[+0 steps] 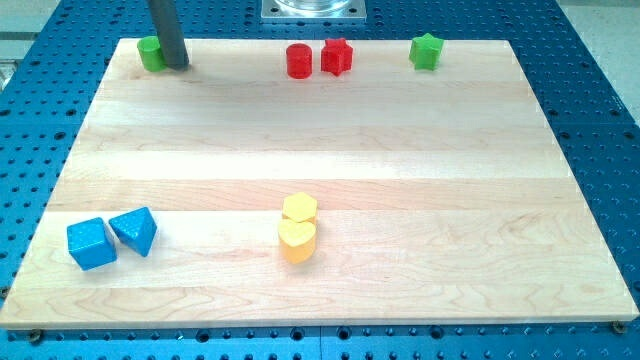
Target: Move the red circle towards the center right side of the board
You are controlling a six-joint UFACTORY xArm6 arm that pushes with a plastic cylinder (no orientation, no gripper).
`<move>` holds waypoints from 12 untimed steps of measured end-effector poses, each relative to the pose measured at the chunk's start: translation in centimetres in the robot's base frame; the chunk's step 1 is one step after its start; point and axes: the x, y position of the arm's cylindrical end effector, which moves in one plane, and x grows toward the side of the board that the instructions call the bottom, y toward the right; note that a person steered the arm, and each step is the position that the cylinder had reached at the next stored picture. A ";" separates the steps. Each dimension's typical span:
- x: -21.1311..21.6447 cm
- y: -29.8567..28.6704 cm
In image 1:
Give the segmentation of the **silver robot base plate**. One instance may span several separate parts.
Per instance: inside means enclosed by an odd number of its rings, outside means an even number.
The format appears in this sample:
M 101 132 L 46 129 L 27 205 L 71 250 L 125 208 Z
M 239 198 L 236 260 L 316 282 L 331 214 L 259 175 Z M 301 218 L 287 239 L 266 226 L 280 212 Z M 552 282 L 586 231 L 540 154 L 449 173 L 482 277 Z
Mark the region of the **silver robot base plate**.
M 365 0 L 261 0 L 268 21 L 365 20 Z

